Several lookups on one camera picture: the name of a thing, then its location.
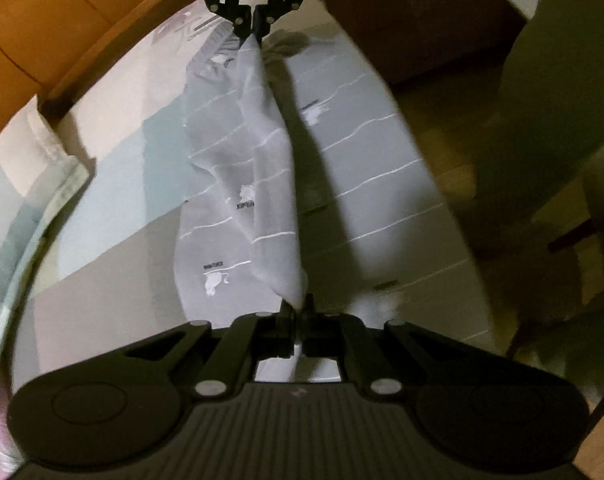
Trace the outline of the wooden headboard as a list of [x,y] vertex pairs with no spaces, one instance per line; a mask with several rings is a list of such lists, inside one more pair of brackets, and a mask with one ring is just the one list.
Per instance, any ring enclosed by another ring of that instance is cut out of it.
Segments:
[[147,32],[195,0],[0,0],[0,132],[33,96],[58,120]]

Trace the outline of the checked patchwork bed sheet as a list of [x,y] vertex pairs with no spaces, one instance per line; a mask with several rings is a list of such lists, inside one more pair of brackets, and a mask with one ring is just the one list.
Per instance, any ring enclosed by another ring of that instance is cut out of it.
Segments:
[[[188,157],[183,91],[188,64],[219,27],[232,31],[202,2],[187,6],[117,62],[55,130],[89,177],[40,240],[6,331],[0,479],[22,463],[6,408],[25,382],[194,321],[174,276],[181,209],[204,184]],[[264,41],[275,32],[319,30],[354,44],[318,0],[307,0]]]

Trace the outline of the checked pastel pillow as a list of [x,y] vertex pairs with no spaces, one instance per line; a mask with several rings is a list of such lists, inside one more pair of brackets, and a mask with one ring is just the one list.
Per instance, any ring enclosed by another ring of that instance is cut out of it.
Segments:
[[40,240],[87,182],[88,170],[31,98],[0,133],[0,354]]

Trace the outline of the grey patterned pyjama trousers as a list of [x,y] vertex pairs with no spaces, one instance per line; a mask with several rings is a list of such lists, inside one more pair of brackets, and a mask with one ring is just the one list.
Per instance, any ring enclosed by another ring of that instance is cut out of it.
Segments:
[[215,29],[187,67],[183,132],[204,181],[174,276],[216,327],[307,295],[368,326],[402,318],[494,351],[470,252],[401,112],[339,32]]

